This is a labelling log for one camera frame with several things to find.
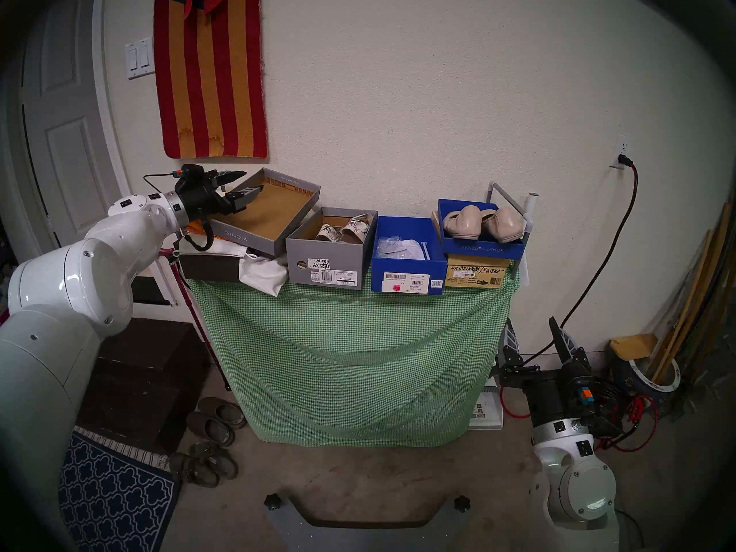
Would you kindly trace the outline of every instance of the green checkered tablecloth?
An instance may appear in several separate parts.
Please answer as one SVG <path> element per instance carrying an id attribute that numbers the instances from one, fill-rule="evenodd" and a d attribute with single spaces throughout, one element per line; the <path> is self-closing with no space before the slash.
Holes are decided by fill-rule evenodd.
<path id="1" fill-rule="evenodd" d="M 277 298 L 190 280 L 256 435 L 300 445 L 430 447 L 462 435 L 518 282 L 441 296 L 297 285 Z"/>

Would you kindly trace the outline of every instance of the blue shoe box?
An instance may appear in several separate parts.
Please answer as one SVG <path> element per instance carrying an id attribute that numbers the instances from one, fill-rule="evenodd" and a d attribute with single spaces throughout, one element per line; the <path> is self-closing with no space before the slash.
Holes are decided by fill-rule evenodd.
<path id="1" fill-rule="evenodd" d="M 414 239 L 429 254 L 429 260 L 378 257 L 378 240 L 398 235 Z M 379 216 L 373 241 L 371 290 L 442 294 L 447 274 L 447 257 L 439 244 L 432 220 L 425 217 Z"/>
<path id="2" fill-rule="evenodd" d="M 444 217 L 453 211 L 460 211 L 466 205 L 475 205 L 481 211 L 497 210 L 498 206 L 484 202 L 466 202 L 464 200 L 439 200 L 439 228 L 442 231 L 442 251 L 448 255 L 475 255 L 477 257 L 499 257 L 502 259 L 521 259 L 524 254 L 524 243 L 521 239 L 509 243 L 499 243 L 487 233 L 481 232 L 477 241 L 473 239 L 453 239 L 444 231 Z"/>

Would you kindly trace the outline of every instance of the red and yellow striped flag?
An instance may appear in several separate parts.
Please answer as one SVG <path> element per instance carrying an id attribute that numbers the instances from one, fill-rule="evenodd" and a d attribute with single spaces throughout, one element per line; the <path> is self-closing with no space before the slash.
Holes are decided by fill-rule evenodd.
<path id="1" fill-rule="evenodd" d="M 260 0 L 155 0 L 153 49 L 167 156 L 267 156 Z"/>

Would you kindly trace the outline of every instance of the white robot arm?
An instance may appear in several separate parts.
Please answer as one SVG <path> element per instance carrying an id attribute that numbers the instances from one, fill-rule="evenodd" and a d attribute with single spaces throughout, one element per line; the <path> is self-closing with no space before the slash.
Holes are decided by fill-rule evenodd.
<path id="1" fill-rule="evenodd" d="M 208 215 L 237 213 L 261 187 L 221 197 L 244 172 L 174 172 L 174 191 L 118 200 L 80 242 L 21 264 L 10 281 L 10 318 L 0 327 L 0 462 L 36 517 L 73 548 L 58 507 L 71 430 L 101 341 L 133 313 L 130 282 L 158 256 L 163 239 Z"/>
<path id="2" fill-rule="evenodd" d="M 616 480 L 596 456 L 590 433 L 610 424 L 595 407 L 585 350 L 574 345 L 554 318 L 549 323 L 560 369 L 543 372 L 539 366 L 525 366 L 510 321 L 498 348 L 500 383 L 524 391 L 534 427 L 534 453 L 542 463 L 529 488 L 528 549 L 615 552 Z"/>

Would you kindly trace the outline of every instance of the white door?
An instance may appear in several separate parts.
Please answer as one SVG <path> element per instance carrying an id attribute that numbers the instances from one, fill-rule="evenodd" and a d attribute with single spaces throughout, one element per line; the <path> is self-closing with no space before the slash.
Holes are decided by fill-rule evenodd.
<path id="1" fill-rule="evenodd" d="M 38 189 L 63 245 L 79 241 L 120 197 L 97 107 L 93 0 L 54 0 L 26 46 L 23 109 Z"/>

